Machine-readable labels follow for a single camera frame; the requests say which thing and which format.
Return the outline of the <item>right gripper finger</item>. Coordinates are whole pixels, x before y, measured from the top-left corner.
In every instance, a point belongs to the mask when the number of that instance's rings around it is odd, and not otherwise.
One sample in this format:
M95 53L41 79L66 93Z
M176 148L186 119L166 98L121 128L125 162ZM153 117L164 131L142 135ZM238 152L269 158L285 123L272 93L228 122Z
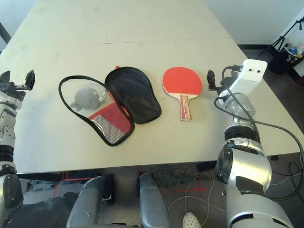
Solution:
M215 74L211 69L208 70L207 81L208 81L209 87L216 87Z

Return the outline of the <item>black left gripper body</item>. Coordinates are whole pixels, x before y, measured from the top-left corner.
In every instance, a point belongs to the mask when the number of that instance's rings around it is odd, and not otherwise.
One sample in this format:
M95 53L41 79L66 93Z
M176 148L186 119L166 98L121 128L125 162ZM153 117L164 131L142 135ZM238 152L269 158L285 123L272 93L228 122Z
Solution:
M23 100L27 90L26 85L15 85L13 82L1 82L0 91L9 97L15 98L17 100Z

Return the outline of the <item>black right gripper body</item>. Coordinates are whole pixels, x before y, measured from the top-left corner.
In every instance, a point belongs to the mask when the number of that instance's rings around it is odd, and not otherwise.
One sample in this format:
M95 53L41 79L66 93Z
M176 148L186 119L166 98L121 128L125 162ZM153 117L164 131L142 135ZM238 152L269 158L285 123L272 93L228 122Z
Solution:
M227 89L227 86L225 85L223 80L221 80L220 86L216 86L215 82L212 82L211 84L209 84L209 87L208 87L208 90L216 92L217 95L220 95L226 89Z

